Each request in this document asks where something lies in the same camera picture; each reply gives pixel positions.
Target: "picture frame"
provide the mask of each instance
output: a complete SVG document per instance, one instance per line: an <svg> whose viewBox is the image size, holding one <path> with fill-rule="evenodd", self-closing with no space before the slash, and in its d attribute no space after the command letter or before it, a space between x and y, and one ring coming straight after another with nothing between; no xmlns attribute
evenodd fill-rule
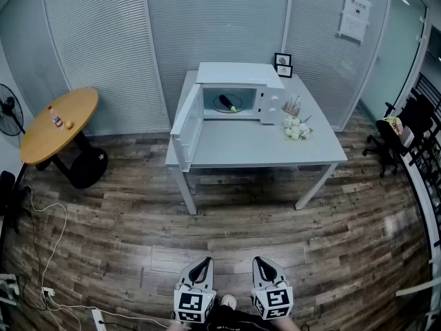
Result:
<svg viewBox="0 0 441 331"><path fill-rule="evenodd" d="M290 65L276 65L277 75L280 77L292 77L292 66Z"/></svg>
<svg viewBox="0 0 441 331"><path fill-rule="evenodd" d="M274 65L291 65L291 55L281 52L274 53Z"/></svg>

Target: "microwave door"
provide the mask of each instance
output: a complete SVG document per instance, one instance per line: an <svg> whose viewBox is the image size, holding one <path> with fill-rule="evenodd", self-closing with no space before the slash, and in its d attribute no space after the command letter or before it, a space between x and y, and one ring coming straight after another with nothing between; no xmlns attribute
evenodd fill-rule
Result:
<svg viewBox="0 0 441 331"><path fill-rule="evenodd" d="M179 167L183 172L188 172L192 164L203 120L202 87L196 84L193 85L182 108L179 110L170 132Z"/></svg>

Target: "bouquet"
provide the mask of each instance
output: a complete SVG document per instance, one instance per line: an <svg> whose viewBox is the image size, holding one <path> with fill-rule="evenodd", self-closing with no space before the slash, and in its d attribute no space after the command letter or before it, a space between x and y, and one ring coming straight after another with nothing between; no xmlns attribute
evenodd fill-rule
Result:
<svg viewBox="0 0 441 331"><path fill-rule="evenodd" d="M287 139L293 139L294 141L299 139L306 140L313 132L313 130L299 118L287 117L283 121L283 126L285 127Z"/></svg>

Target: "microwave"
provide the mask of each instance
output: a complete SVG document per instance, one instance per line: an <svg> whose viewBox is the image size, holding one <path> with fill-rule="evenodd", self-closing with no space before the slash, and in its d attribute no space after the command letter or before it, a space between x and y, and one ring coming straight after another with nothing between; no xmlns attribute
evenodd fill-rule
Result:
<svg viewBox="0 0 441 331"><path fill-rule="evenodd" d="M204 121L259 121L270 126L280 120L284 102L285 87L272 65L201 63L170 132L179 167L189 171Z"/></svg>
<svg viewBox="0 0 441 331"><path fill-rule="evenodd" d="M196 85L201 88L204 119L274 125L285 99L285 87L269 64L201 63Z"/></svg>

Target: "sneaker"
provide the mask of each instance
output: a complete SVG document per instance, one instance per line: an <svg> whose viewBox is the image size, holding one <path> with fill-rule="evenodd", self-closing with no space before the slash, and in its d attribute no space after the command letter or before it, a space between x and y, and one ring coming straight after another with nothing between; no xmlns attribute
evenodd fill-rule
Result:
<svg viewBox="0 0 441 331"><path fill-rule="evenodd" d="M229 306L232 310L236 310L237 300L232 295L227 294L220 300L220 306L222 305Z"/></svg>

